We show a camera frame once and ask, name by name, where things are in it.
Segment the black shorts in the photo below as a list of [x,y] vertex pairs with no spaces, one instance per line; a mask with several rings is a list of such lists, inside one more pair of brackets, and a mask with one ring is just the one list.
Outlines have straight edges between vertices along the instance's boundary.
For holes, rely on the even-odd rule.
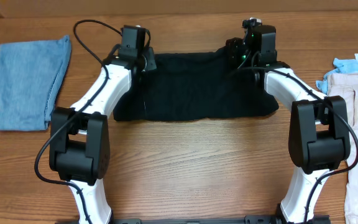
[[233,74],[227,50],[157,54],[113,111],[116,121],[192,121],[268,116],[276,99],[255,86],[250,71]]

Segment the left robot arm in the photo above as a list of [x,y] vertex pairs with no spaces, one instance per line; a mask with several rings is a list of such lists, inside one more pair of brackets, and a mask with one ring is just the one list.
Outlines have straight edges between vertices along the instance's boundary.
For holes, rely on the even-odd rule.
[[103,177],[110,160],[108,119],[136,78],[156,68],[151,34],[141,26],[118,30],[121,43],[100,61],[101,71],[91,88],[69,108],[52,113],[49,166],[57,185],[70,188],[80,215],[78,223],[114,223]]

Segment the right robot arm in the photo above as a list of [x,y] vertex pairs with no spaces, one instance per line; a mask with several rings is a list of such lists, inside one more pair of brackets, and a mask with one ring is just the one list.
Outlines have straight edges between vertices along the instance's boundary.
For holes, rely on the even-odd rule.
[[288,152],[295,168],[284,199],[274,215],[247,215],[245,223],[330,223],[315,216],[314,206],[328,177],[340,173],[350,154],[352,130],[346,102],[326,96],[298,78],[277,59],[276,28],[250,18],[242,22],[245,36],[231,39],[232,75],[249,75],[255,86],[275,97],[290,111]]

